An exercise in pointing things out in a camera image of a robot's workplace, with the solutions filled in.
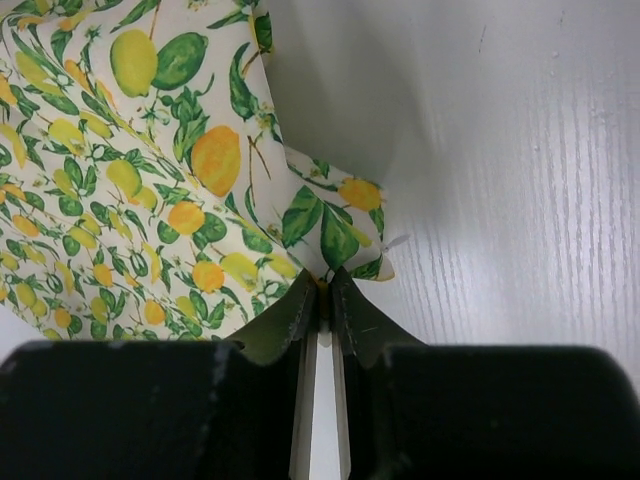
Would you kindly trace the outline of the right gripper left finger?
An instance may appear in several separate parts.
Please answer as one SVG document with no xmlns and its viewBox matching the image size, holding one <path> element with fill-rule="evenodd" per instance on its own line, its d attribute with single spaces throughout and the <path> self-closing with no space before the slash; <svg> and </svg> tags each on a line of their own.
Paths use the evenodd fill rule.
<svg viewBox="0 0 640 480">
<path fill-rule="evenodd" d="M 1 366 L 5 479 L 309 474 L 316 285 L 223 340 L 28 342 Z"/>
</svg>

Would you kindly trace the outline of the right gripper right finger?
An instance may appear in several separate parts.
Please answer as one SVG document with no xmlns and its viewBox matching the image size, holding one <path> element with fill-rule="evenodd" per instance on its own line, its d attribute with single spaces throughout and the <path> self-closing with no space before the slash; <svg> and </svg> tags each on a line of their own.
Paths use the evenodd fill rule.
<svg viewBox="0 0 640 480">
<path fill-rule="evenodd" d="M 429 345 L 330 284 L 351 479 L 635 479 L 639 400 L 607 352 Z"/>
</svg>

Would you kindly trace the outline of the lemon print cloth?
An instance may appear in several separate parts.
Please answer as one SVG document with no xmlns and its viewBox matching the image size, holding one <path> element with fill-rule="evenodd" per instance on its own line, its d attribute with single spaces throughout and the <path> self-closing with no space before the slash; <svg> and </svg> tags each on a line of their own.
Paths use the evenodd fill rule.
<svg viewBox="0 0 640 480">
<path fill-rule="evenodd" d="M 394 275 L 380 186 L 285 145 L 261 1 L 1 5 L 1 304 L 52 340 L 209 340 L 302 272 Z"/>
</svg>

